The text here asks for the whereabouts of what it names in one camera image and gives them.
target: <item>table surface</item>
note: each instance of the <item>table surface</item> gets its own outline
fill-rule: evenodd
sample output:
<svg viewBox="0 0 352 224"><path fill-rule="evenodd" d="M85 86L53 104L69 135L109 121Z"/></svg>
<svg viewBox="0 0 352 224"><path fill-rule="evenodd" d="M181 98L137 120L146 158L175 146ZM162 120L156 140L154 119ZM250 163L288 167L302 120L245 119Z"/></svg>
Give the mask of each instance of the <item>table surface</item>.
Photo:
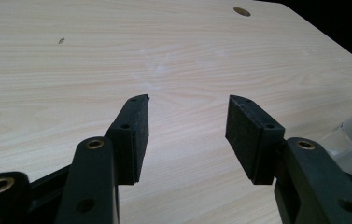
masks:
<svg viewBox="0 0 352 224"><path fill-rule="evenodd" d="M280 223L273 186L253 186L224 137L229 95L318 140L352 115L352 55L273 3L0 1L0 172L64 167L144 93L150 138L140 182L120 186L122 223Z"/></svg>

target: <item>wooden table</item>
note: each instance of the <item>wooden table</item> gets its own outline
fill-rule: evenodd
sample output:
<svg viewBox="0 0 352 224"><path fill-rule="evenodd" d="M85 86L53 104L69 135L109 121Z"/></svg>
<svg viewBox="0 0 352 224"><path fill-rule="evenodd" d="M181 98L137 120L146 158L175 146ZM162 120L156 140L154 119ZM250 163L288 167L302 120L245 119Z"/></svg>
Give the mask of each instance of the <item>wooden table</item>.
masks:
<svg viewBox="0 0 352 224"><path fill-rule="evenodd" d="M0 1L0 172L64 167L143 93L150 138L122 223L279 223L273 187L224 137L229 95L318 140L352 115L352 55L272 3Z"/></svg>

